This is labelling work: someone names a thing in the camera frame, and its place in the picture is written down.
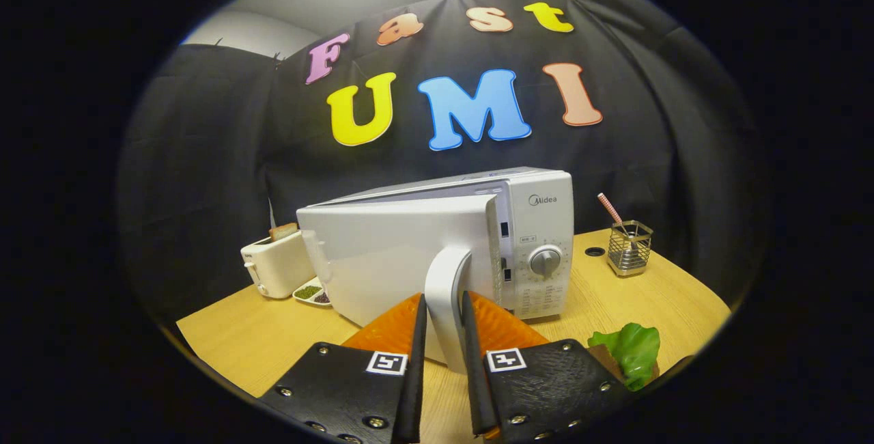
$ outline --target green beans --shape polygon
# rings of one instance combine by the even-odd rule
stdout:
[[[319,286],[305,286],[305,288],[302,288],[302,289],[298,290],[297,292],[295,292],[294,295],[296,295],[297,297],[300,297],[301,299],[309,299],[310,297],[314,296],[316,294],[316,292],[319,292],[320,290],[322,290],[322,288],[320,288]]]

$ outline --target black backdrop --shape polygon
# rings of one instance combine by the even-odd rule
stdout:
[[[540,26],[522,6],[565,12],[574,32]],[[465,11],[494,6],[514,23],[483,33]],[[414,12],[421,32],[378,46],[384,21]],[[309,49],[349,33],[333,71],[306,85]],[[571,62],[602,112],[594,126],[562,121],[565,106],[542,67]],[[427,96],[416,86],[452,77],[475,94],[481,74],[506,68],[525,139],[466,136],[435,152]],[[369,77],[394,72],[394,116],[374,142],[331,134],[328,95],[359,86],[356,122],[373,114]],[[655,230],[653,248],[730,306],[761,265],[771,225],[767,158],[734,82],[706,48],[645,0],[427,0],[329,33],[276,64],[222,46],[179,46],[144,92],[119,164],[119,226],[128,269],[147,307],[169,325],[249,284],[238,251],[297,208],[375,186],[488,169],[562,169],[574,180],[574,230],[625,219]],[[185,244],[179,249],[180,239]]]

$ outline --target metal wire basket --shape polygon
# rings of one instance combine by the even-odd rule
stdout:
[[[608,263],[620,277],[643,273],[649,261],[653,230],[637,220],[612,225],[608,246]]]

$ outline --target microwave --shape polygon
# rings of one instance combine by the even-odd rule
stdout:
[[[391,307],[360,314],[362,295],[388,291],[400,302],[424,292],[428,255],[452,244],[472,251],[467,288],[520,319],[564,311],[574,252],[564,171],[514,167],[385,186],[300,208],[297,220],[331,303],[361,326]],[[441,360],[435,350],[425,356]]]

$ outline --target green lettuce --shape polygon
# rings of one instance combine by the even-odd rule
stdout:
[[[660,345],[658,329],[630,322],[614,333],[594,332],[588,344],[606,345],[625,375],[625,387],[631,391],[640,390],[652,378]]]

